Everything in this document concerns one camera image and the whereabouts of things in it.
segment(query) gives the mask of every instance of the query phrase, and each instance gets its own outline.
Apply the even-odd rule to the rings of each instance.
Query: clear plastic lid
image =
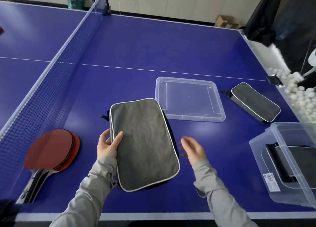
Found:
[[[155,99],[168,119],[222,122],[226,118],[212,81],[158,77]]]
[[[316,209],[315,194],[308,185],[291,151],[288,148],[288,146],[315,147],[316,125],[302,124],[298,122],[275,122],[271,124],[271,130],[308,202]]]

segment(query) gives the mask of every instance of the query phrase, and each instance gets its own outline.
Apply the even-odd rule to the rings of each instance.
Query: cardboard box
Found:
[[[215,27],[223,27],[223,28],[231,28],[231,29],[238,29],[242,27],[239,23],[234,23],[233,16],[227,15],[219,15],[216,22]]]

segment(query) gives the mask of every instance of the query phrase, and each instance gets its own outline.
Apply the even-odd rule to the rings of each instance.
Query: gray sleeve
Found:
[[[98,158],[67,209],[54,219],[50,227],[97,226],[105,198],[117,183],[113,180],[115,173],[115,158]]]
[[[247,212],[235,201],[224,183],[218,178],[217,172],[210,163],[199,161],[192,166],[195,179],[194,185],[200,197],[207,198],[210,211],[219,227],[257,227]]]

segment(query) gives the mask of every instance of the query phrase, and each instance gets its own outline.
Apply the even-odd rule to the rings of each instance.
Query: fabric case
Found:
[[[114,104],[109,121],[111,141],[124,131],[117,151],[118,182],[124,191],[160,185],[179,173],[176,142],[155,99]]]
[[[246,82],[239,83],[230,91],[223,90],[232,101],[262,123],[270,123],[281,112],[280,107],[257,92]]]

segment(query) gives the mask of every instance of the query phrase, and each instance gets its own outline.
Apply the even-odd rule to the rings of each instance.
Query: hand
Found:
[[[181,155],[187,156],[191,165],[194,165],[200,160],[207,160],[203,147],[195,139],[182,136],[181,144],[180,150],[185,150],[186,152]]]
[[[118,133],[114,141],[111,144],[111,137],[105,140],[106,136],[110,133],[110,129],[107,129],[100,135],[97,150],[98,158],[102,156],[114,157],[116,158],[117,148],[123,138],[123,131]]]

